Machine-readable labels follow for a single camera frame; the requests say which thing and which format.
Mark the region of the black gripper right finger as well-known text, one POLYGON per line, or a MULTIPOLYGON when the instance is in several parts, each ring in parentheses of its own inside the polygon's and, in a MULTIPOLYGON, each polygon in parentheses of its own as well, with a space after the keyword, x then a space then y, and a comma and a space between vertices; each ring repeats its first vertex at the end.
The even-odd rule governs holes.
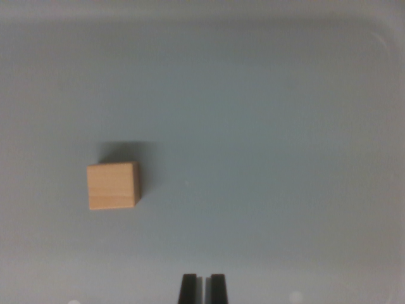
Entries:
POLYGON ((211 274, 205 281, 205 304, 228 304, 225 274, 211 274))

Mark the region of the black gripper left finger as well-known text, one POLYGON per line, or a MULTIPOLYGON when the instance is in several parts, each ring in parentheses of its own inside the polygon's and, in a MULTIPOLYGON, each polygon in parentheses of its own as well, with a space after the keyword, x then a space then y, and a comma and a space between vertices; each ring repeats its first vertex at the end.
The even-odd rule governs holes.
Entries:
POLYGON ((182 277, 178 304, 203 303, 203 278, 197 274, 184 274, 182 277))

